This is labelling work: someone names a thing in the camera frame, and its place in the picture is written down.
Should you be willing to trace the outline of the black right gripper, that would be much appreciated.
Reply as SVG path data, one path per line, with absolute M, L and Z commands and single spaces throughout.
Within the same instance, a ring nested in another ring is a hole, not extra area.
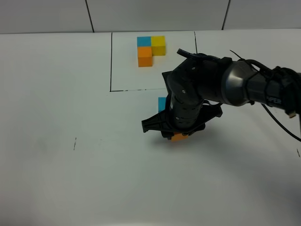
M 171 140 L 174 133 L 191 136 L 203 131 L 208 121 L 221 116 L 221 104 L 212 105 L 207 100 L 201 100 L 196 105 L 188 105 L 169 94 L 165 110 L 143 120 L 142 129 L 144 133 L 149 130 L 160 131 L 163 138 Z

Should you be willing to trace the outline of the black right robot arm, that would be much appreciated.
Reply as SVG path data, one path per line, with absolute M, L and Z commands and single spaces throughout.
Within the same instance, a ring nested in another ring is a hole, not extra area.
M 264 109 L 282 109 L 290 118 L 301 114 L 301 75 L 292 69 L 182 49 L 178 54 L 185 60 L 162 74 L 168 92 L 165 108 L 142 121 L 144 132 L 160 131 L 168 140 L 176 134 L 190 136 L 220 117 L 222 105 L 260 103 Z

